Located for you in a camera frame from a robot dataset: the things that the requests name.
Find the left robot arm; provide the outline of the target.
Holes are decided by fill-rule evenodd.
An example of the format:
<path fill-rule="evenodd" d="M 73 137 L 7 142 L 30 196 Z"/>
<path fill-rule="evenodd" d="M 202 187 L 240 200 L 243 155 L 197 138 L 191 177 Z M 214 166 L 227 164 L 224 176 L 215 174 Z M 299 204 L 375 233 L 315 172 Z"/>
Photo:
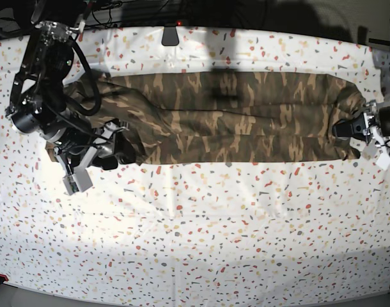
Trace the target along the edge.
<path fill-rule="evenodd" d="M 370 38 L 369 42 L 388 45 L 390 48 L 390 41 Z M 366 147 L 363 155 L 370 158 L 378 152 L 379 157 L 375 164 L 387 170 L 390 166 L 390 51 L 373 51 L 372 59 L 375 68 L 380 70 L 381 93 L 384 101 L 371 100 L 365 103 L 363 109 L 355 114 L 353 119 L 334 124 L 332 133 L 338 139 L 354 138 L 364 141 Z"/>

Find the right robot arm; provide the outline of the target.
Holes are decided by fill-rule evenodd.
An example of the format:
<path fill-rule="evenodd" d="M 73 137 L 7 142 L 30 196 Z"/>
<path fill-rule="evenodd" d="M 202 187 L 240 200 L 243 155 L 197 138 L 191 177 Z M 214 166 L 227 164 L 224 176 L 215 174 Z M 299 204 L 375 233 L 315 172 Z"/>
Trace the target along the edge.
<path fill-rule="evenodd" d="M 85 55 L 72 37 L 80 31 L 53 21 L 36 26 L 6 108 L 6 117 L 16 131 L 38 132 L 46 140 L 49 154 L 64 169 L 63 183 L 69 195 L 92 187 L 88 167 L 112 170 L 136 159 L 134 148 L 121 134 L 128 128 L 126 123 L 113 119 L 94 129 L 87 120 L 100 111 L 102 95 Z M 76 56 L 93 93 L 89 109 L 64 92 L 63 79 Z"/>

